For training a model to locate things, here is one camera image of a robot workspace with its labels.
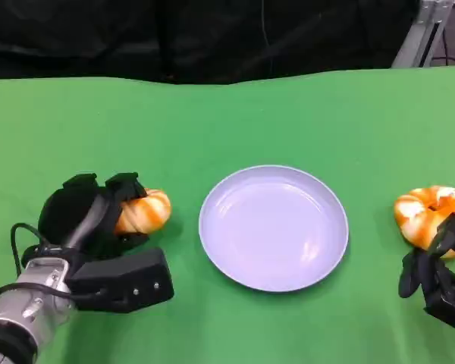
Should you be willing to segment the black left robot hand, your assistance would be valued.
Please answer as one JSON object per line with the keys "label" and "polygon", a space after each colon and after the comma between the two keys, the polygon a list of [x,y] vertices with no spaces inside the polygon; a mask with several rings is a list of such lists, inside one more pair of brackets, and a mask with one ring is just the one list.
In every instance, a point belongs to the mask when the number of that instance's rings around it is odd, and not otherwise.
{"label": "black left robot hand", "polygon": [[146,196],[136,172],[116,174],[103,186],[95,174],[78,174],[46,200],[38,230],[53,245],[112,259],[148,241],[148,234],[117,228],[122,204]]}

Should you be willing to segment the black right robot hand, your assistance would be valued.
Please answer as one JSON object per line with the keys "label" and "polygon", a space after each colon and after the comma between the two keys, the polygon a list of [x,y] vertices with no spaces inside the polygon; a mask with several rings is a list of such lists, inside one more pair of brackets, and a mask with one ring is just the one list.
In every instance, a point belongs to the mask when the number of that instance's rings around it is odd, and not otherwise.
{"label": "black right robot hand", "polygon": [[438,226],[427,250],[415,248],[403,257],[398,294],[408,298],[421,288],[426,313],[455,328],[455,273],[443,261],[451,250],[455,252],[455,212]]}

